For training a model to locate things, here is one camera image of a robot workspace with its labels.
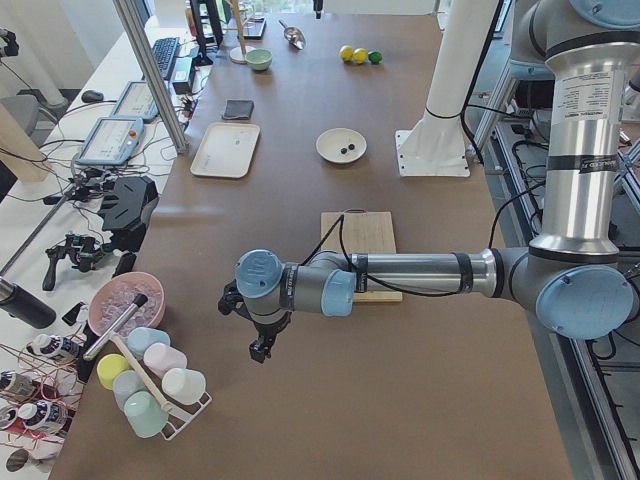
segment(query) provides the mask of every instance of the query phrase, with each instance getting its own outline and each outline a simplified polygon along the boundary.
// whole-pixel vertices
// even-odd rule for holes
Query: pink bowl
[[[118,333],[127,337],[137,327],[158,326],[164,315],[164,290],[156,277],[145,272],[129,272],[109,280],[93,297],[89,305],[89,327],[102,335],[126,310],[138,293],[149,300],[125,323]]]

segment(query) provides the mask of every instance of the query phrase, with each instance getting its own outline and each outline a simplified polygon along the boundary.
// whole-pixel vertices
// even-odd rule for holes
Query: bowl
[[[247,52],[244,57],[247,61],[247,65],[257,72],[269,68],[272,58],[273,56],[271,55],[271,52],[265,48],[256,48],[251,50]]]
[[[89,305],[89,328],[96,335],[102,335],[138,293],[148,297],[147,303],[120,327],[118,333],[126,338],[134,328],[158,326],[165,309],[164,289],[160,281],[149,273],[128,272],[112,278],[95,294]]]
[[[328,162],[347,164],[364,155],[367,141],[350,128],[332,128],[318,137],[316,150]]]

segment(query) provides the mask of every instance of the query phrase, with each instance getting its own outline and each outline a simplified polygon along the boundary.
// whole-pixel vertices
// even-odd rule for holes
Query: yellow cup
[[[125,370],[129,370],[129,362],[117,353],[105,355],[98,362],[98,379],[107,390],[113,390],[113,381]]]

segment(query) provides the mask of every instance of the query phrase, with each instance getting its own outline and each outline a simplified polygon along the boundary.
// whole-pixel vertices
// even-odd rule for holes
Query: brown tabletop
[[[163,283],[161,327],[202,371],[214,402],[176,439],[137,438],[111,392],[89,381],[51,478],[567,479],[570,468],[524,313],[466,295],[357,306],[347,318],[294,313],[273,358],[250,360],[250,322],[216,304],[254,248],[301,261],[320,214],[391,211],[399,252],[479,252],[494,209],[482,168],[401,178],[394,132],[422,116],[440,33],[431,17],[269,17],[260,74],[221,52],[136,268]],[[343,44],[381,65],[343,64]],[[261,137],[241,180],[196,178],[190,159],[227,99],[251,99]],[[333,127],[368,149],[346,167],[315,151]]]

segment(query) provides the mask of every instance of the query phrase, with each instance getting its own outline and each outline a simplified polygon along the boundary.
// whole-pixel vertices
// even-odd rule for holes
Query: white tray
[[[260,127],[250,123],[212,123],[191,164],[203,177],[242,178],[249,171]]]

